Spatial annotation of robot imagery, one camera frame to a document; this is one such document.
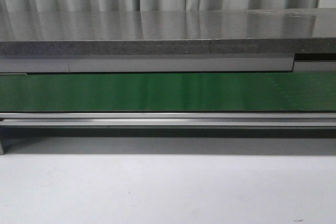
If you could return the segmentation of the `green conveyor belt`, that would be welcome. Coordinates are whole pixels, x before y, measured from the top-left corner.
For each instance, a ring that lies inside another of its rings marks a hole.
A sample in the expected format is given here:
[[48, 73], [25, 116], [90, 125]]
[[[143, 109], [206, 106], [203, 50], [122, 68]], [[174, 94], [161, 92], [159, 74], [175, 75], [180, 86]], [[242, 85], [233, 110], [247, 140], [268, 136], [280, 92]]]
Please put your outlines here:
[[334, 110], [334, 72], [1, 76], [3, 112]]

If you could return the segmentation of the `grey stone countertop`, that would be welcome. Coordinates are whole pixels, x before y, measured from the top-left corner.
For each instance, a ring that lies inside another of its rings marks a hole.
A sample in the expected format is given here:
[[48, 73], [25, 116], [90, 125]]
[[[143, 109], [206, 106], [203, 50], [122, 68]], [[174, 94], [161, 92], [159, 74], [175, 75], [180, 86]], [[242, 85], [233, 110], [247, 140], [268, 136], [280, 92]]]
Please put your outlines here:
[[1, 73], [335, 70], [335, 9], [1, 14]]

